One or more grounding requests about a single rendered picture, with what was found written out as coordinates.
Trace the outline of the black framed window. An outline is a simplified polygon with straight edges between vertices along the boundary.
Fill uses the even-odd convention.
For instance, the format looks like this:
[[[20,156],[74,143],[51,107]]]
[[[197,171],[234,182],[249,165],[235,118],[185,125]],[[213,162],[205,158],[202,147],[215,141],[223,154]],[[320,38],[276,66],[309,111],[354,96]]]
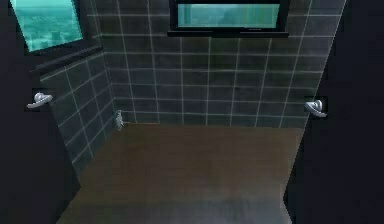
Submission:
[[[102,51],[91,0],[7,0],[31,72],[48,72]]]
[[[291,0],[169,0],[168,37],[287,38]]]

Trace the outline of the black room door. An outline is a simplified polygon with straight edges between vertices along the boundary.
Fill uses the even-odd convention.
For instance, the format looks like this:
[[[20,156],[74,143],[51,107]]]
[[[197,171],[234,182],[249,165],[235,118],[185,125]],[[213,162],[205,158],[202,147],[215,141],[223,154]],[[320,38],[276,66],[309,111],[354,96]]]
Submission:
[[[0,0],[0,224],[56,224],[80,189],[49,103],[23,56],[7,0]]]
[[[384,0],[346,0],[284,192],[291,224],[384,224]]]

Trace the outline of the small silver wall fitting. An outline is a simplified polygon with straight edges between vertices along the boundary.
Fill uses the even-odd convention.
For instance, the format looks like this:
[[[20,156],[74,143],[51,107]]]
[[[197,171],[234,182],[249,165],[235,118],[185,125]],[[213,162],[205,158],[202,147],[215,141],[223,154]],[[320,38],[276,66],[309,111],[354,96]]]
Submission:
[[[117,129],[119,131],[121,131],[121,129],[124,126],[124,121],[123,121],[122,111],[121,110],[117,110],[115,120],[116,120]]]

